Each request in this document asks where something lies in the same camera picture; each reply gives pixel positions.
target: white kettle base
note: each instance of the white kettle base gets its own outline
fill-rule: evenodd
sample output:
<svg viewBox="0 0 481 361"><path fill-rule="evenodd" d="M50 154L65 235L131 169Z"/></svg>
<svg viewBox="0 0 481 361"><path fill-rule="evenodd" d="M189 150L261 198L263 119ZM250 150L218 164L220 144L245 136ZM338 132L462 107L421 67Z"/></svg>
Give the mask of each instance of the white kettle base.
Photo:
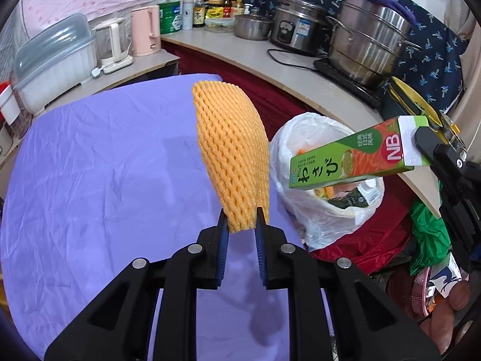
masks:
<svg viewBox="0 0 481 361"><path fill-rule="evenodd" d="M123 60L120 60L119 62L114 62L112 64L102 66L102 70L105 74L109 74L131 65L132 62L134 62L134 58L130 55L127 55Z"/></svg>

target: red cloth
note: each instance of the red cloth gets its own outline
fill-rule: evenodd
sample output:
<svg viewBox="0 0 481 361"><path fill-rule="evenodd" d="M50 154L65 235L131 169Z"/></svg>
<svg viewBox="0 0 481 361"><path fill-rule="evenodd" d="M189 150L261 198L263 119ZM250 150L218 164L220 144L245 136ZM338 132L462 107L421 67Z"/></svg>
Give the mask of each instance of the red cloth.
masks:
<svg viewBox="0 0 481 361"><path fill-rule="evenodd" d="M295 115L317 112L294 96L227 62L169 42L164 41L162 45L180 57L182 73L214 73L227 83L239 86L259 112L269 140ZM395 257L411 237L412 222L407 214L415 194L397 175L384 177L384 184L384 199L373 217L353 234L311 255L328 261L350 258L366 274L381 269Z"/></svg>

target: red lid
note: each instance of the red lid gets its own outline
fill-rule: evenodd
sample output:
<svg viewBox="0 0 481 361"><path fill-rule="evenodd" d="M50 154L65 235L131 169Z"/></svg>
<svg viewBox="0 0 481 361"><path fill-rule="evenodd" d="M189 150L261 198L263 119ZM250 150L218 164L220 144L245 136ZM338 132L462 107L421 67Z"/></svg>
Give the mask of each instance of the red lid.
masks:
<svg viewBox="0 0 481 361"><path fill-rule="evenodd" d="M8 81L4 81L3 83L0 84L0 94L5 90L6 87L8 87L10 83Z"/></svg>

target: silver screw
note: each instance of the silver screw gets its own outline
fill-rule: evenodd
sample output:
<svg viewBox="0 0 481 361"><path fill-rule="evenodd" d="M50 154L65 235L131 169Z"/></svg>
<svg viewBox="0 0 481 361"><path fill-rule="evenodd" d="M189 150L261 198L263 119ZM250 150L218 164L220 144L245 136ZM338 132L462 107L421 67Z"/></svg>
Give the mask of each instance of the silver screw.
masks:
<svg viewBox="0 0 481 361"><path fill-rule="evenodd" d="M352 262L350 261L350 259L348 258L339 258L337 260L337 265L341 268L341 269L348 269L351 267L352 265Z"/></svg>
<svg viewBox="0 0 481 361"><path fill-rule="evenodd" d="M202 251L202 246L198 245L197 243L194 243L193 245L190 245L187 247L187 251L190 252L191 254L198 254L199 252Z"/></svg>
<svg viewBox="0 0 481 361"><path fill-rule="evenodd" d="M285 254L292 254L296 250L296 247L290 243L285 243L280 247L280 250Z"/></svg>
<svg viewBox="0 0 481 361"><path fill-rule="evenodd" d="M134 267L134 269L143 269L146 264L147 261L144 258L137 258L132 262L132 266Z"/></svg>

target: orange foam net in trash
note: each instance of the orange foam net in trash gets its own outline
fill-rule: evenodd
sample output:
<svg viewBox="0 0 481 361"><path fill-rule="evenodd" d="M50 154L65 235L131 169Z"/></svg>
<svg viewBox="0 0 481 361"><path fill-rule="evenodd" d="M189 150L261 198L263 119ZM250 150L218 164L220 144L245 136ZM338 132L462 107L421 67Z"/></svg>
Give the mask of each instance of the orange foam net in trash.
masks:
<svg viewBox="0 0 481 361"><path fill-rule="evenodd" d="M200 81L192 88L202 160L230 232L256 227L261 206L269 221L269 142L251 100L239 87Z"/></svg>

